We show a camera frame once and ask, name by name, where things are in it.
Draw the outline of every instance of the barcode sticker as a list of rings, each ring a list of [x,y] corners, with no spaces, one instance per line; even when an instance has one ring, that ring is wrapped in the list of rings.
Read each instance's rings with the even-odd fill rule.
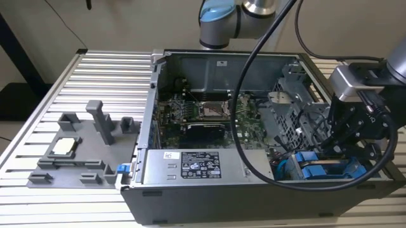
[[[164,152],[164,159],[178,159],[180,153],[178,152]]]

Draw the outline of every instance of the white sticker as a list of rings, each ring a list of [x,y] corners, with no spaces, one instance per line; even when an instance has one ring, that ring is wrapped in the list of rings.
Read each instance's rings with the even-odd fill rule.
[[[217,67],[225,67],[227,66],[227,61],[217,61],[216,66]]]
[[[296,133],[301,134],[301,132],[303,132],[301,128],[296,128]]]
[[[164,159],[178,159],[178,152],[164,152]]]

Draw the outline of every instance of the black cable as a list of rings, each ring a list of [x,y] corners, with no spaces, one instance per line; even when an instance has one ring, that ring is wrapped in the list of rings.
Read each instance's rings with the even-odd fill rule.
[[[357,178],[352,179],[351,181],[340,184],[340,185],[335,185],[335,186],[328,186],[328,187],[319,187],[319,188],[308,188],[308,187],[301,187],[301,186],[293,186],[289,184],[284,184],[281,182],[277,182],[272,179],[269,179],[267,176],[264,176],[252,166],[252,164],[249,163],[247,156],[243,152],[241,149],[241,144],[236,135],[236,126],[235,126],[235,120],[236,120],[236,101],[237,101],[237,95],[240,92],[240,86],[241,86],[241,82],[243,79],[245,77],[247,71],[249,69],[249,65],[255,59],[255,56],[260,50],[260,48],[263,47],[268,37],[271,36],[271,34],[273,33],[279,23],[281,22],[285,14],[288,13],[289,9],[292,8],[293,4],[295,4],[296,0],[289,0],[288,3],[285,4],[280,14],[276,16],[273,23],[271,24],[271,26],[268,27],[264,35],[261,36],[261,38],[257,41],[257,44],[248,56],[248,59],[243,65],[241,71],[240,71],[240,78],[239,81],[236,83],[235,86],[235,90],[233,90],[233,95],[232,95],[232,103],[231,103],[231,116],[229,116],[229,125],[231,125],[231,134],[232,134],[232,139],[235,142],[235,146],[236,146],[236,150],[237,153],[240,155],[240,159],[244,163],[244,165],[247,166],[247,168],[249,169],[251,173],[265,183],[273,184],[281,188],[287,188],[291,190],[299,190],[299,191],[336,191],[336,190],[343,190],[345,188],[353,187],[357,184],[360,184],[361,182],[364,182],[367,179],[369,179],[375,173],[384,167],[385,163],[391,160],[392,155],[393,155],[393,150],[395,150],[395,146],[397,143],[397,132],[396,132],[396,127],[395,124],[392,122],[391,117],[387,114],[381,115],[381,120],[383,122],[387,124],[387,129],[388,129],[388,145],[385,147],[384,150],[384,154],[381,159],[375,163],[373,167]]]
[[[0,136],[0,139],[3,139],[3,140],[6,140],[6,141],[11,141],[10,139],[7,139],[7,138],[3,138],[3,137],[1,137],[1,136]]]
[[[312,145],[316,147],[317,151],[321,152],[321,148],[319,147],[317,143],[315,142],[315,134],[317,132],[319,127],[321,126],[321,123],[327,120],[327,118],[324,117],[316,124],[316,126],[312,129],[311,132],[311,136],[309,136],[309,141],[312,143]]]
[[[301,4],[303,4],[303,0],[299,1],[297,4],[297,8],[296,8],[296,13],[295,13],[295,17],[293,17],[293,31],[296,33],[296,37],[297,37],[297,41],[300,43],[301,48],[304,49],[304,51],[307,52],[308,55],[311,55],[315,58],[320,58],[320,59],[333,59],[337,61],[343,61],[343,60],[348,60],[348,59],[353,59],[353,60],[369,60],[369,61],[377,61],[380,62],[383,60],[383,58],[376,58],[376,57],[369,57],[369,56],[321,56],[315,54],[305,46],[301,36],[300,36],[300,32],[299,32],[299,12],[300,12],[300,8],[301,8]]]
[[[81,39],[78,38],[78,36],[76,35],[76,33],[70,30],[70,28],[68,27],[68,25],[64,22],[62,17],[58,15],[58,13],[56,12],[54,8],[52,7],[52,5],[49,4],[49,2],[46,0],[44,0],[45,3],[48,4],[48,6],[50,7],[50,9],[53,10],[54,14],[57,15],[58,19],[62,21],[64,26],[68,28],[68,30],[70,31],[70,33],[76,36],[77,40],[80,41],[80,43],[82,44],[82,46],[85,47],[85,49],[88,49],[88,46],[84,44],[84,42],[81,41]]]
[[[200,8],[198,8],[198,14],[197,14],[198,27],[200,27],[200,12],[201,12],[201,9],[202,9],[204,2],[205,2],[205,0],[201,1],[201,5],[200,5]]]

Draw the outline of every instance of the gray vertical peg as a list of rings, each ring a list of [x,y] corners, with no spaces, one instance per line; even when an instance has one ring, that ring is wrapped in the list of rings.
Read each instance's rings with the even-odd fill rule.
[[[110,145],[114,142],[114,138],[109,132],[109,125],[104,119],[101,107],[101,101],[90,100],[88,101],[86,112],[93,116],[94,127],[100,132],[104,144]]]

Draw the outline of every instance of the white wall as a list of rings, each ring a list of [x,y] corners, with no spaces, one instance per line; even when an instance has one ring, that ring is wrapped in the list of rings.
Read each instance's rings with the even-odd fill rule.
[[[200,0],[49,0],[89,49],[150,51],[198,49]],[[37,71],[53,82],[74,51],[76,37],[42,0],[0,0],[0,12],[21,42]],[[406,0],[304,0],[300,31],[320,54],[385,56],[406,36]],[[232,40],[231,50],[251,50],[256,40]],[[267,45],[264,50],[273,50]],[[276,51],[301,51],[292,30],[292,13]],[[9,61],[0,62],[2,81],[18,81]]]
[[[200,49],[200,0],[49,0],[89,49],[152,51]],[[44,77],[53,82],[82,45],[42,0],[0,0],[0,12]],[[255,40],[233,40],[232,50],[249,50]]]
[[[303,52],[293,32],[295,9],[276,51]],[[316,54],[387,57],[406,37],[404,22],[406,0],[304,0],[299,29]]]

